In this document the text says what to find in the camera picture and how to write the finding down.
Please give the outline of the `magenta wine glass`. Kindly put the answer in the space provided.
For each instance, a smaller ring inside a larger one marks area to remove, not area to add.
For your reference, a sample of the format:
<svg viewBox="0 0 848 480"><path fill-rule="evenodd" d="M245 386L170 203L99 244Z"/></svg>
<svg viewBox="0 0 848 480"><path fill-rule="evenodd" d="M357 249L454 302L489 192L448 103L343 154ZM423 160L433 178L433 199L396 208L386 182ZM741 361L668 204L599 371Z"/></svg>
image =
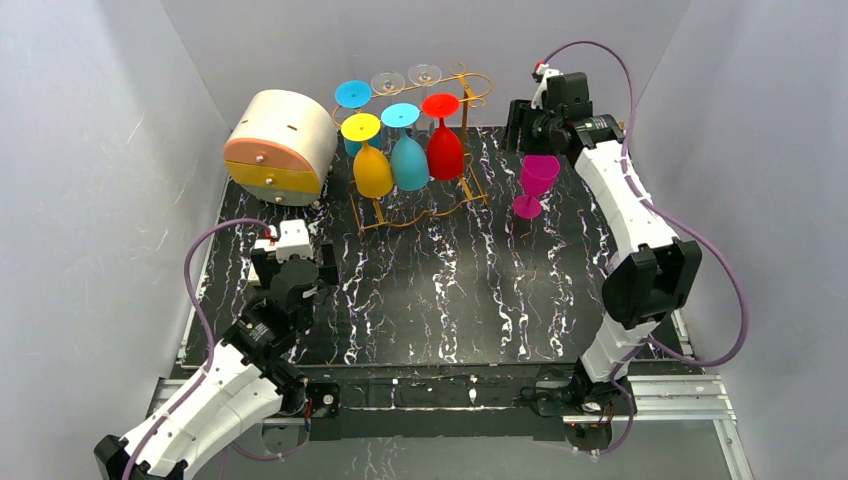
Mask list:
<svg viewBox="0 0 848 480"><path fill-rule="evenodd" d="M559 159L554 155L527 154L520 175L523 194L513 201L514 213L523 219L534 219L541 214L539 196L548 192L556 182L561 170Z"/></svg>

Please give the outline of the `red wine glass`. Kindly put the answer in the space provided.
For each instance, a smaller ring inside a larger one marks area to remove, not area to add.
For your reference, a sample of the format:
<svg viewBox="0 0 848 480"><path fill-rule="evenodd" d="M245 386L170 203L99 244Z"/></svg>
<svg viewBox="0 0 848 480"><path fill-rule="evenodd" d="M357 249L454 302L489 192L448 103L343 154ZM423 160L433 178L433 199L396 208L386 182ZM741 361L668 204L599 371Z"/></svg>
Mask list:
<svg viewBox="0 0 848 480"><path fill-rule="evenodd" d="M459 137L445 124L445 119L455 114L459 106L459 99L449 93L430 95L421 105L424 114L439 120L426 149L429 173L436 180L453 180L463 173L463 147Z"/></svg>

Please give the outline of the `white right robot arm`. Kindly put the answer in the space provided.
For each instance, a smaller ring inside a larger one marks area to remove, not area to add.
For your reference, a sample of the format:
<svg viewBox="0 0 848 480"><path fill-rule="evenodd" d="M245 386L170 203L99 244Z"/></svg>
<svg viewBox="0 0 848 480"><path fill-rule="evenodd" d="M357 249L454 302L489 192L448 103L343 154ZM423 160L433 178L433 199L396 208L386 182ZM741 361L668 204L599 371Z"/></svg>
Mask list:
<svg viewBox="0 0 848 480"><path fill-rule="evenodd" d="M630 360L684 306L702 251L648 209L650 198L639 192L623 150L625 134L612 116L594 114L586 74L540 64L533 78L533 98L511 102L504 134L506 150L524 155L523 192L513 200L513 212L538 217L540 195L568 163L589 187L618 250L602 284L602 323L570 380L539 382L520 398L540 416L590 413L593 405L605 413L628 392Z"/></svg>

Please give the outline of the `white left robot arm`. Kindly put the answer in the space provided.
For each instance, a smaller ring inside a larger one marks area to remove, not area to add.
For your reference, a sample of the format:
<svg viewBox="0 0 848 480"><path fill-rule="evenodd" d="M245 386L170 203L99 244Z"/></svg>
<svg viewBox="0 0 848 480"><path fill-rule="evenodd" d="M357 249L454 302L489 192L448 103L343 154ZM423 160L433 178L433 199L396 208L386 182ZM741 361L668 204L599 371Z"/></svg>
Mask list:
<svg viewBox="0 0 848 480"><path fill-rule="evenodd" d="M320 262L284 260L200 367L150 417L94 448L105 479L191 479L219 451L260 421L308 408L309 381L286 358L313 325L314 305L337 285L333 247Z"/></svg>

